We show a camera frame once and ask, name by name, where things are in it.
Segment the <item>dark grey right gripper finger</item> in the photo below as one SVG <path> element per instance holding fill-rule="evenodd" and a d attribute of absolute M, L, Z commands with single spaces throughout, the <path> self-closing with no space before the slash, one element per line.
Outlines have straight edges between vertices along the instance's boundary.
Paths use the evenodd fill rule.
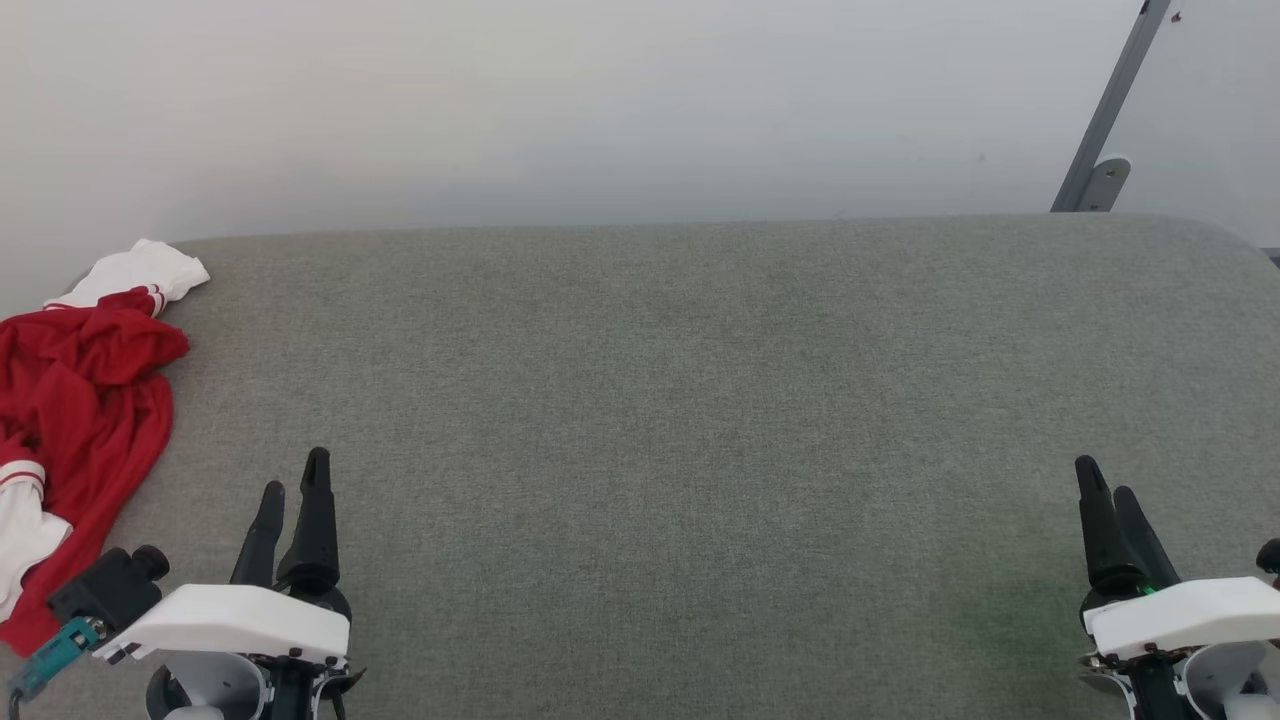
<path fill-rule="evenodd" d="M 1085 570 L 1096 593 L 1144 593 L 1148 578 L 1124 536 L 1114 492 L 1089 455 L 1074 461 Z"/>
<path fill-rule="evenodd" d="M 1128 486 L 1117 487 L 1114 491 L 1114 505 L 1120 530 L 1134 564 L 1144 573 L 1152 587 L 1164 589 L 1179 584 L 1181 578 L 1149 524 L 1134 491 Z"/>

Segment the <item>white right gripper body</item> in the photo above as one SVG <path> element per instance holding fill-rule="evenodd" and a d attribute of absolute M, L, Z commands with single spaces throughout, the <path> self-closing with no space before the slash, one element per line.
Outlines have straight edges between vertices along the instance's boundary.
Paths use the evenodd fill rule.
<path fill-rule="evenodd" d="M 1087 685 L 1123 698 L 1130 719 L 1276 719 L 1262 669 L 1279 634 L 1279 596 L 1253 577 L 1185 582 L 1084 612 Z"/>

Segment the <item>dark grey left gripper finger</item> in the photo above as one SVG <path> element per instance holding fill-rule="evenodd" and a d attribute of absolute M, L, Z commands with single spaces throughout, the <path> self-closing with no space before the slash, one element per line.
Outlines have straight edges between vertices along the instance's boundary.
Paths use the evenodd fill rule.
<path fill-rule="evenodd" d="M 270 589 L 275 571 L 276 543 L 285 512 L 285 488 L 279 480 L 269 482 L 259 510 L 244 536 L 230 574 L 233 585 L 256 585 Z"/>
<path fill-rule="evenodd" d="M 324 600 L 340 579 L 330 454 L 311 448 L 300 482 L 301 505 L 291 546 L 276 566 L 276 584 L 307 601 Z"/>

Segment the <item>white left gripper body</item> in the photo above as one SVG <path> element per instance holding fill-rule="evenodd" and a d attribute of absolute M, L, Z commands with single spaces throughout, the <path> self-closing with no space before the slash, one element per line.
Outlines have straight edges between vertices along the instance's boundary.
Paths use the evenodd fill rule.
<path fill-rule="evenodd" d="M 165 659 L 145 693 L 151 719 L 317 719 L 362 678 L 349 619 L 256 585 L 186 584 L 92 656 Z"/>

